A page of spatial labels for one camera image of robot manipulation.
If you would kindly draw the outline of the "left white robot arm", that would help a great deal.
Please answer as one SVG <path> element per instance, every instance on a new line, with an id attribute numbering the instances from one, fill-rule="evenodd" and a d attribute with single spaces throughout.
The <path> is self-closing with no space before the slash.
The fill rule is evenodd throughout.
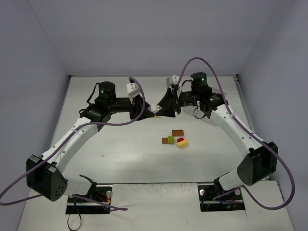
<path id="1" fill-rule="evenodd" d="M 94 194 L 97 183 L 84 175 L 77 179 L 64 176 L 64 170 L 74 155 L 104 126 L 111 126 L 111 115 L 128 112 L 129 124 L 140 120 L 146 111 L 146 101 L 140 83 L 129 78 L 128 97 L 118 98 L 115 85 L 104 81 L 96 83 L 99 96 L 79 111 L 80 117 L 71 129 L 49 150 L 40 156 L 32 155 L 26 161 L 26 184 L 29 188 L 54 202 L 63 195 Z"/>

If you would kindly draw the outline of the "white lego brick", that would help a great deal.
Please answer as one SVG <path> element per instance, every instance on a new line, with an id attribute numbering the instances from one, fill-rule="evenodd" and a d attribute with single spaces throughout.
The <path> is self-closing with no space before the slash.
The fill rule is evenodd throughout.
<path id="1" fill-rule="evenodd" d="M 159 111 L 159 110 L 162 109 L 162 107 L 158 104 L 151 104 L 151 109 L 155 109 L 155 110 Z"/>

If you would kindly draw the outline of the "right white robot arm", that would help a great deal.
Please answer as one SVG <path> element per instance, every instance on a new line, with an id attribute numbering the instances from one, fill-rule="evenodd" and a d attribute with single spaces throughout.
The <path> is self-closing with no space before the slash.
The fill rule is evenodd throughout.
<path id="1" fill-rule="evenodd" d="M 266 143 L 254 136 L 224 101 L 218 91 L 207 83 L 207 75 L 203 72 L 194 73 L 189 80 L 190 91 L 182 91 L 178 76 L 166 79 L 167 91 L 158 103 L 158 116 L 175 117 L 181 108 L 193 106 L 203 112 L 215 125 L 218 125 L 233 141 L 243 157 L 239 166 L 214 181 L 219 192 L 229 191 L 236 187 L 251 186 L 276 171 L 278 147 L 274 142 Z"/>

